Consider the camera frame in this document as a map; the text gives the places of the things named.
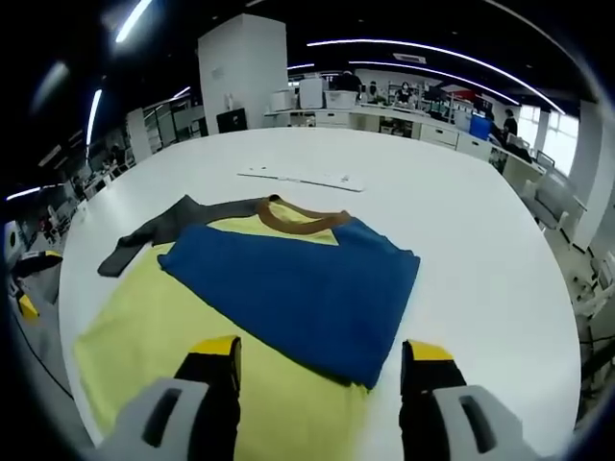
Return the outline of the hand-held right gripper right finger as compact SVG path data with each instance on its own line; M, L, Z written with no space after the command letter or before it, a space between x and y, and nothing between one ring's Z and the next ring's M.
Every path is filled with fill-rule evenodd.
M399 426L405 460L537 460L521 421L494 395L466 383L444 348L406 340Z

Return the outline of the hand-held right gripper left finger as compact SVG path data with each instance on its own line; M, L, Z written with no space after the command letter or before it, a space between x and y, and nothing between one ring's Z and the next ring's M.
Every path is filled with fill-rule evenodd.
M241 340L204 340L172 377L157 379L119 412L99 460L232 460L240 421Z

